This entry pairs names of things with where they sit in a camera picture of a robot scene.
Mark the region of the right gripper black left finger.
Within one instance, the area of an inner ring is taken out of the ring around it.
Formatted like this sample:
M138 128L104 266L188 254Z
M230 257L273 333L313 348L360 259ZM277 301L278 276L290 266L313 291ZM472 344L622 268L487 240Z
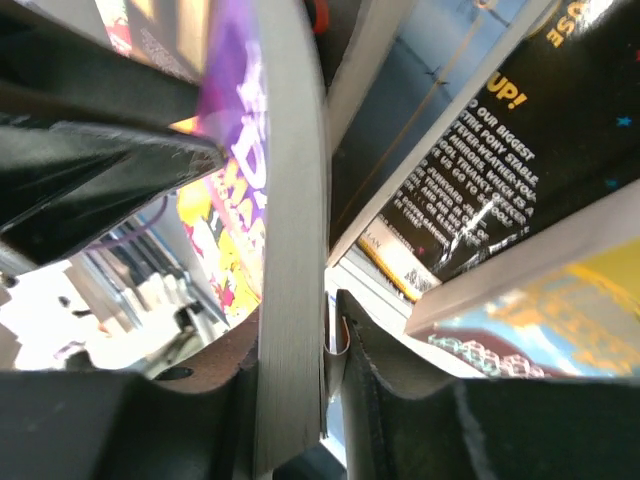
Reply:
M250 479L258 315L159 380L4 372L4 479Z

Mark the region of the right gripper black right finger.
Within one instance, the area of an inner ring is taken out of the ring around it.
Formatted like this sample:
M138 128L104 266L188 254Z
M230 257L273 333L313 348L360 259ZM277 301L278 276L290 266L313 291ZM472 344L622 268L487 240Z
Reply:
M460 379L385 332L347 291L341 388L352 479L635 479L635 379Z

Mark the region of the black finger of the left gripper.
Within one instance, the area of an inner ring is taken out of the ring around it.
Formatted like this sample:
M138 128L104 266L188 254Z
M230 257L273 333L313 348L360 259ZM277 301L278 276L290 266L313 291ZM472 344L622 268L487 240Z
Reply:
M72 256L157 198L220 169L176 131L198 87L32 9L1 13L1 261Z

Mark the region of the orange Roald Dahl Charlie book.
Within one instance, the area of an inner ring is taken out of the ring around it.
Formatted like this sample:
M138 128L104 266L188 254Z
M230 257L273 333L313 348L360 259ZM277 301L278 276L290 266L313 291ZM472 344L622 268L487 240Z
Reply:
M248 467L255 479L325 429L324 271L330 160L324 87L299 1L216 1L197 130L249 187L250 272L261 283Z

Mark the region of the red Treehouse book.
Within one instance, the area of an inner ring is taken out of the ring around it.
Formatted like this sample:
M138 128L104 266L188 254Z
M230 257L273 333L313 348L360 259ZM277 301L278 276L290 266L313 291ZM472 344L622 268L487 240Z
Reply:
M208 0L97 0L112 47L171 75L199 82L206 62Z

